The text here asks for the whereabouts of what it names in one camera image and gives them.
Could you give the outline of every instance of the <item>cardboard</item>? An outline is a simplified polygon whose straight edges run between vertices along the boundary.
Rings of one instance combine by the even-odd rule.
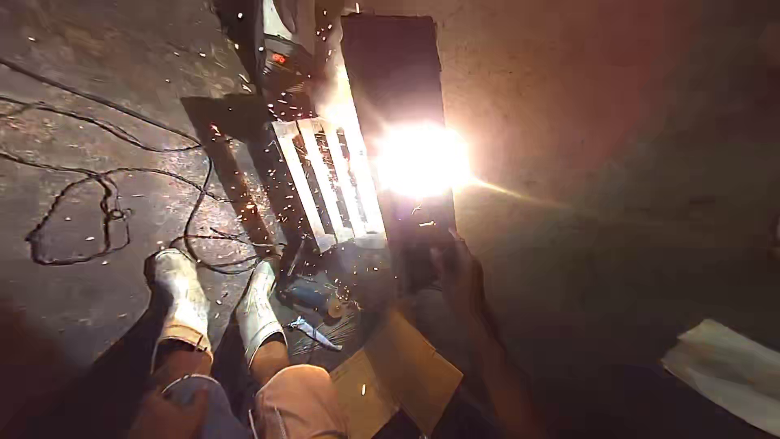
[[[331,378],[339,407],[347,416],[351,439],[373,437],[398,412],[399,403],[379,384],[363,349],[331,372]]]
[[[350,437],[363,439],[374,436],[399,407],[430,436],[463,374],[394,311],[331,377]]]

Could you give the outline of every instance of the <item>welding cable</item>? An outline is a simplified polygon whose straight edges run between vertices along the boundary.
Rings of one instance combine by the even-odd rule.
[[[124,140],[132,145],[137,146],[138,148],[141,148],[145,151],[149,152],[184,152],[184,151],[191,151],[193,149],[200,148],[200,144],[195,144],[191,146],[186,146],[184,148],[152,148],[151,146],[145,145],[143,142],[138,140],[137,137],[133,136],[132,134],[125,131],[124,128],[118,127],[115,124],[105,121],[96,119],[94,117],[85,116],[82,114],[79,114],[77,112],[70,111],[68,109],[61,109],[58,107],[54,107],[53,105],[49,105],[46,102],[38,101],[38,102],[25,102],[20,101],[18,99],[10,98],[9,96],[0,95],[0,101],[2,102],[8,102],[10,104],[17,104],[21,105],[18,109],[13,110],[9,113],[0,115],[3,118],[8,118],[11,116],[19,115],[23,112],[29,111],[29,110],[41,110],[41,111],[47,111],[47,112],[53,112],[62,116],[68,116],[77,120],[81,120],[83,122],[91,123],[93,125],[96,125],[103,130],[106,130],[107,132],[113,134],[120,140]]]
[[[8,62],[2,58],[0,58],[0,64],[6,65],[7,67],[11,68],[12,70],[25,74],[29,77],[32,77],[36,80],[39,80],[40,82],[43,82],[45,84],[51,85],[53,87],[61,88],[65,91],[69,91],[75,95],[79,95],[83,98],[90,99],[92,101],[95,101],[97,103],[106,105],[110,108],[116,109],[117,111],[123,112],[129,116],[136,117],[137,119],[140,119],[146,123],[149,123],[151,125],[154,125],[156,127],[160,127],[163,130],[167,130],[169,132],[172,132],[174,134],[178,134],[179,136],[182,136],[188,140],[191,140],[195,142],[196,144],[193,146],[185,147],[185,148],[179,148],[179,149],[160,149],[160,148],[152,148],[148,145],[143,144],[140,140],[137,139],[137,137],[133,136],[123,128],[114,125],[113,123],[106,122],[104,120],[98,120],[91,116],[85,116],[83,114],[80,114],[78,112],[73,112],[67,109],[60,109],[57,107],[54,107],[53,105],[49,105],[46,102],[23,102],[14,98],[9,98],[7,96],[0,96],[0,101],[21,105],[18,109],[12,110],[9,113],[0,115],[0,119],[7,119],[11,116],[16,116],[21,113],[24,113],[26,111],[30,110],[41,110],[41,111],[48,111],[48,112],[54,112],[63,116],[68,116],[77,120],[82,120],[88,123],[92,123],[97,127],[100,127],[102,130],[106,130],[110,134],[113,134],[117,138],[124,140],[134,146],[137,146],[138,148],[142,148],[146,151],[150,152],[183,152],[183,151],[189,151],[191,149],[195,148],[202,148],[202,145],[198,142],[198,140],[195,137],[192,137],[186,133],[184,133],[181,130],[177,130],[171,127],[166,126],[165,124],[155,121],[147,116],[141,115],[137,112],[134,112],[133,110],[127,109],[126,107],[123,107],[122,105],[115,104],[114,102],[110,102],[108,99],[101,98],[99,96],[95,96],[83,91],[78,91],[77,89],[61,84],[58,81],[54,81],[45,77],[42,77],[40,75],[37,75],[36,73],[32,73],[28,70],[25,70],[24,68],[21,68],[17,66],[16,64],[12,62]],[[211,176],[212,170],[214,168],[214,163],[211,161],[210,157],[207,157],[207,163],[208,163],[208,170],[206,173],[206,177],[204,178],[203,184],[197,184],[185,177],[180,176],[179,174],[172,173],[165,170],[159,170],[155,168],[139,168],[139,167],[121,167],[116,168],[113,170],[108,170],[104,172],[98,172],[94,170],[89,170],[85,168],[76,168],[76,167],[67,167],[67,166],[56,166],[56,165],[49,165],[46,163],[40,163],[40,162],[34,162],[28,159],[21,158],[17,155],[14,155],[7,150],[0,149],[0,159],[9,160],[11,162],[18,163],[20,165],[25,166],[31,166],[38,169],[43,170],[52,170],[52,171],[58,171],[58,172],[69,172],[69,173],[80,173],[84,175],[85,177],[81,180],[75,181],[71,184],[68,184],[65,186],[56,196],[55,200],[52,202],[52,204],[49,206],[49,209],[44,214],[43,219],[36,224],[36,226],[27,234],[26,241],[30,243],[30,258],[41,265],[46,266],[68,266],[72,264],[82,263],[82,262],[89,262],[91,260],[104,257],[106,255],[110,255],[113,252],[117,252],[130,244],[131,237],[130,237],[130,229],[129,229],[129,223],[128,219],[131,215],[132,211],[130,209],[122,209],[119,199],[119,188],[117,187],[115,181],[110,177],[114,173],[119,172],[138,172],[138,173],[156,173],[161,175],[166,175],[168,177],[173,177],[179,181],[182,181],[183,183],[186,183],[192,187],[195,187],[198,190],[198,197],[193,204],[193,208],[190,211],[190,214],[187,218],[183,234],[176,239],[172,241],[172,244],[177,240],[183,240],[184,245],[186,247],[186,250],[191,254],[191,256],[202,266],[205,266],[206,268],[215,271],[217,273],[223,273],[223,274],[239,274],[239,273],[245,273],[247,271],[250,271],[254,269],[254,267],[260,262],[260,256],[254,255],[249,258],[240,259],[238,261],[234,262],[225,262],[220,264],[211,264],[209,262],[203,262],[198,256],[197,253],[194,250],[194,247],[192,246],[191,239],[211,239],[211,240],[220,240],[225,239],[224,236],[220,235],[211,235],[211,236],[202,236],[202,235],[193,235],[190,234],[190,228],[192,226],[192,222],[195,218],[195,216],[198,213],[198,210],[200,209],[201,204],[203,203],[203,200],[208,196],[210,198],[213,198],[214,200],[218,202],[231,202],[232,200],[227,198],[218,197],[217,195],[211,193],[206,189],[208,186],[208,180]],[[65,199],[65,196],[74,190],[76,187],[80,186],[81,184],[85,184],[89,181],[95,181],[98,184],[100,184],[103,188],[103,196],[101,197],[100,207],[101,211],[103,213],[103,220],[102,220],[102,230],[103,230],[103,248],[92,255],[88,256],[78,256],[74,258],[67,258],[67,259],[49,259],[45,256],[44,251],[44,245],[43,245],[43,237],[41,236],[44,233],[44,226],[46,223],[51,219],[53,216],[55,210],[58,208],[58,206],[62,203],[62,201]],[[126,239],[123,243],[121,243],[119,246],[113,246],[112,239],[111,239],[111,224],[115,221],[123,221],[125,224],[125,234]],[[238,238],[232,238],[233,241],[239,242],[241,244],[249,244],[246,243]],[[230,266],[239,266],[241,264],[244,264],[246,262],[251,262],[248,266],[239,268],[239,269],[225,269],[226,267]]]
[[[150,125],[154,125],[158,128],[162,128],[163,130],[170,131],[174,134],[178,134],[179,136],[182,136],[186,139],[189,139],[196,144],[200,144],[200,141],[198,141],[193,135],[187,134],[182,130],[169,127],[168,125],[164,124],[163,122],[159,122],[157,120],[154,120],[150,118],[149,116],[146,116],[144,114],[141,114],[135,110],[129,109],[125,107],[124,105],[117,104],[116,102],[109,101],[106,98],[103,98],[98,95],[93,95],[91,93],[88,93],[86,91],[81,91],[75,87],[71,87],[68,84],[63,84],[62,82],[59,82],[57,80],[53,80],[51,78],[41,76],[38,73],[33,72],[32,70],[28,70],[19,64],[16,64],[13,61],[9,61],[8,59],[0,57],[0,64],[3,66],[8,67],[9,69],[13,70],[14,72],[21,73],[22,75],[25,75],[27,77],[31,77],[38,82],[42,82],[47,85],[51,85],[52,87],[59,88],[60,90],[68,91],[69,93],[73,93],[76,96],[81,96],[82,98],[89,99],[91,101],[97,102],[98,104],[105,105],[109,108],[115,109],[118,112],[123,112],[128,116],[135,117],[136,119],[143,120],[146,123],[149,123]]]

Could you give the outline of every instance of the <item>bright welding light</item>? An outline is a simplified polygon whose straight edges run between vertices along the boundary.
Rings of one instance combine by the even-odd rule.
[[[471,180],[466,142],[433,124],[398,127],[380,142],[377,172],[383,188],[422,198]]]

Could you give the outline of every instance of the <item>cardboard sheet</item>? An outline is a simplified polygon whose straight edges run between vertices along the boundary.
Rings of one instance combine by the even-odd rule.
[[[352,439],[372,437],[399,407],[430,436],[463,374],[398,312],[331,373]],[[362,395],[363,384],[366,394]]]
[[[715,404],[780,436],[780,354],[706,319],[680,335],[662,362]]]

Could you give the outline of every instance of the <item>person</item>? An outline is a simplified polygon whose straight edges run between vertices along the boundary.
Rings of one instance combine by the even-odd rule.
[[[152,281],[170,294],[172,304],[153,355],[154,389],[141,402],[128,437],[347,437],[346,418],[328,372],[289,363],[282,325],[268,301],[278,262],[279,257],[272,256],[255,267],[236,307],[244,358],[262,386],[249,413],[250,425],[245,426],[209,374],[214,359],[207,336],[209,304],[195,262],[176,248],[153,256]]]
[[[445,300],[468,334],[473,360],[496,417],[508,437],[547,437],[535,413],[527,379],[512,365],[484,296],[483,270],[466,242],[450,230],[431,249]],[[130,437],[265,437],[335,439],[348,437],[328,373],[316,366],[291,366],[282,326],[268,296],[278,257],[264,259],[236,308],[245,358],[257,392],[250,426],[230,412],[220,384],[209,376],[211,344],[206,336],[208,302],[195,264],[166,249],[154,257],[154,282],[173,298],[153,366],[156,387],[144,399]]]

